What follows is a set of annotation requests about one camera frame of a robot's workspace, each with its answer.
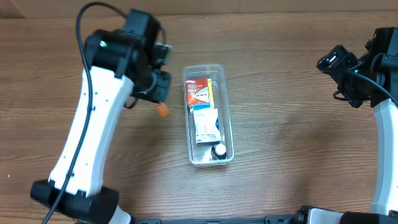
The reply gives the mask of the white blue medicine box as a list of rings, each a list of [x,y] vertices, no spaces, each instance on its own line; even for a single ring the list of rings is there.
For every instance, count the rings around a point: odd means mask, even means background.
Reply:
[[[195,123],[195,142],[197,144],[220,142],[221,133],[218,127],[218,110],[203,108],[193,112]]]

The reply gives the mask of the red white medicine box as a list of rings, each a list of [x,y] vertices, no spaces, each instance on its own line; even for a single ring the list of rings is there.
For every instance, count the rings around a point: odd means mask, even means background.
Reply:
[[[208,79],[186,80],[186,97],[188,106],[209,105],[210,95]]]

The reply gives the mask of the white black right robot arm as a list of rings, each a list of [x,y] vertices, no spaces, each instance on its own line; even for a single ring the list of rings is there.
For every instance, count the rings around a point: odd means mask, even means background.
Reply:
[[[374,31],[357,58],[336,45],[317,68],[337,84],[333,97],[359,108],[369,101],[377,124],[376,188],[368,213],[302,206],[288,223],[397,223],[397,28]]]

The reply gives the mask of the orange tablet tube white cap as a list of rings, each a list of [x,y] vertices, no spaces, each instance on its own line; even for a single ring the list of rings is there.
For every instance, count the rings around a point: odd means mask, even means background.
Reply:
[[[161,117],[167,117],[169,115],[169,109],[167,107],[167,105],[163,102],[160,102],[157,106],[156,106],[157,111],[159,112],[159,115]]]

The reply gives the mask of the blue yellow VapoDrops box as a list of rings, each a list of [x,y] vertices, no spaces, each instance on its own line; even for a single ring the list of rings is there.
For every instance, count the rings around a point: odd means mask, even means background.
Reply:
[[[212,88],[212,80],[210,78],[208,79],[208,89],[209,89],[209,95],[210,95],[210,104],[209,105],[199,105],[199,106],[188,106],[190,114],[193,114],[195,110],[200,110],[203,108],[214,108],[214,98],[213,98],[213,88]]]

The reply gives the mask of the dark syrup bottle white cap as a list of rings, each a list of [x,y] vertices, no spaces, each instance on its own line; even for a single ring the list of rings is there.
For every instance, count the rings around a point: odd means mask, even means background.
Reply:
[[[215,144],[211,148],[211,155],[213,159],[223,160],[227,158],[227,150],[224,144]]]

